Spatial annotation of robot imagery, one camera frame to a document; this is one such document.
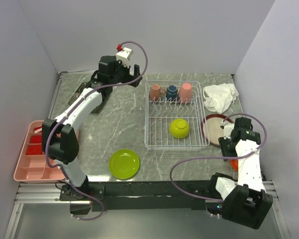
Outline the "orange bowl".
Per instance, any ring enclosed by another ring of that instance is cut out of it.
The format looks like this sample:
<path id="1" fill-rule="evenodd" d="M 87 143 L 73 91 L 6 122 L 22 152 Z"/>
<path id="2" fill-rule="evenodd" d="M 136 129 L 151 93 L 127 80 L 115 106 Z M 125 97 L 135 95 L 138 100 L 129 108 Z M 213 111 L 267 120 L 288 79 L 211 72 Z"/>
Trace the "orange bowl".
<path id="1" fill-rule="evenodd" d="M 238 160 L 231 160 L 231 161 L 230 161 L 230 164 L 231 164 L 232 168 L 233 168 L 235 171 L 238 171 L 238 170 L 239 170 Z"/>

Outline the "pink ceramic mug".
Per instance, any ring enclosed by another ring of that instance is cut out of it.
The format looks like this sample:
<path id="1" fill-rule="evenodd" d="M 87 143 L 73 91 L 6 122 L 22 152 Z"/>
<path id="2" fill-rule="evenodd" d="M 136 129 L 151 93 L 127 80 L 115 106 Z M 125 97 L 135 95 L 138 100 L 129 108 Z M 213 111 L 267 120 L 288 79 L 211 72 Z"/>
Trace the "pink ceramic mug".
<path id="1" fill-rule="evenodd" d="M 149 91 L 149 98 L 151 100 L 158 100 L 162 95 L 166 94 L 166 90 L 158 84 L 153 84 Z"/>

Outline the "dark blue ceramic mug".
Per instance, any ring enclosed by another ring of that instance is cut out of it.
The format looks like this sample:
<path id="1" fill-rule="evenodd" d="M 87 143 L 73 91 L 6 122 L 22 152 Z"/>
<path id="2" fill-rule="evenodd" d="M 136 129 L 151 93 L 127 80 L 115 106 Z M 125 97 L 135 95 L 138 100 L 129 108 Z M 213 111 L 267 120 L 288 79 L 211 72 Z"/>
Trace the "dark blue ceramic mug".
<path id="1" fill-rule="evenodd" d="M 175 101 L 178 98 L 178 89 L 175 85 L 168 86 L 166 90 L 166 98 L 168 101 Z"/>

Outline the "green bowl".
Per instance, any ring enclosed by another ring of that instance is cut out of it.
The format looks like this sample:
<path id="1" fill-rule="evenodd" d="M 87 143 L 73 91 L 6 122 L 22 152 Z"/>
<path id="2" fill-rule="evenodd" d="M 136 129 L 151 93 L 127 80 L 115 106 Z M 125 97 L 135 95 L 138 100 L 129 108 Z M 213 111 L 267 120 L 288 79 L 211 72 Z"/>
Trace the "green bowl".
<path id="1" fill-rule="evenodd" d="M 189 123 L 184 119 L 174 119 L 169 125 L 169 133 L 178 139 L 186 138 L 190 133 Z"/>

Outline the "pink plastic cup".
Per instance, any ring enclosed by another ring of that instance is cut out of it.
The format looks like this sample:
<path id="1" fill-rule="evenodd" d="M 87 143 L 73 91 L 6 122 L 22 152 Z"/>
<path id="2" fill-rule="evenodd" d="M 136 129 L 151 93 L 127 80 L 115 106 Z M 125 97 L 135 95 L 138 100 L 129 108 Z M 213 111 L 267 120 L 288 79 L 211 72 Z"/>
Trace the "pink plastic cup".
<path id="1" fill-rule="evenodd" d="M 183 83 L 178 92 L 179 102 L 187 104 L 192 97 L 192 85 L 188 82 Z"/>

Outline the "green plate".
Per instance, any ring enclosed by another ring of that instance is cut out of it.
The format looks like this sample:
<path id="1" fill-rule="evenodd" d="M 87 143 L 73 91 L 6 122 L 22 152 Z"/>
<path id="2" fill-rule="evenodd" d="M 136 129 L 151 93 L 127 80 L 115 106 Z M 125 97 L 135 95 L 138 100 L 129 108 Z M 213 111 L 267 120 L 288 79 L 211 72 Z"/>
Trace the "green plate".
<path id="1" fill-rule="evenodd" d="M 130 149 L 120 149 L 109 159 L 109 170 L 119 180 L 132 178 L 139 170 L 140 159 Z"/>

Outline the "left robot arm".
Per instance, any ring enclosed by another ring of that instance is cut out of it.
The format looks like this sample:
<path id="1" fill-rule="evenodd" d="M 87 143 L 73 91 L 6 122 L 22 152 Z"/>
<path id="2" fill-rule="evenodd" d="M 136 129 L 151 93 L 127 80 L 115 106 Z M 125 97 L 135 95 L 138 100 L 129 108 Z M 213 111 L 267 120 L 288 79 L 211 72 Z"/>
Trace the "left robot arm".
<path id="1" fill-rule="evenodd" d="M 130 73 L 131 55 L 131 51 L 123 49 L 114 56 L 101 57 L 98 70 L 86 82 L 73 104 L 55 119 L 45 119 L 42 123 L 42 151 L 46 162 L 49 167 L 60 167 L 78 200 L 86 199 L 90 188 L 77 158 L 79 143 L 76 132 L 86 117 L 108 98 L 113 87 L 138 86 L 143 74 L 139 65 L 134 65 L 134 72 Z"/>

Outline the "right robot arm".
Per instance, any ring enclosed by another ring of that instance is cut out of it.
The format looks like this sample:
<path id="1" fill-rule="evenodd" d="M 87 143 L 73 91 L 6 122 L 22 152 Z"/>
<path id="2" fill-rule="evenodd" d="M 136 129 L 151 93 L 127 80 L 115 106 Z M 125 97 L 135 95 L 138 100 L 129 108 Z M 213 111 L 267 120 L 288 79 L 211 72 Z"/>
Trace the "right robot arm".
<path id="1" fill-rule="evenodd" d="M 238 179 L 216 173 L 208 186 L 209 195 L 222 198 L 221 216 L 225 220 L 258 229 L 272 203 L 266 192 L 260 167 L 261 136 L 253 131 L 252 121 L 237 118 L 234 123 L 221 124 L 223 136 L 218 139 L 222 155 L 238 162 Z"/>

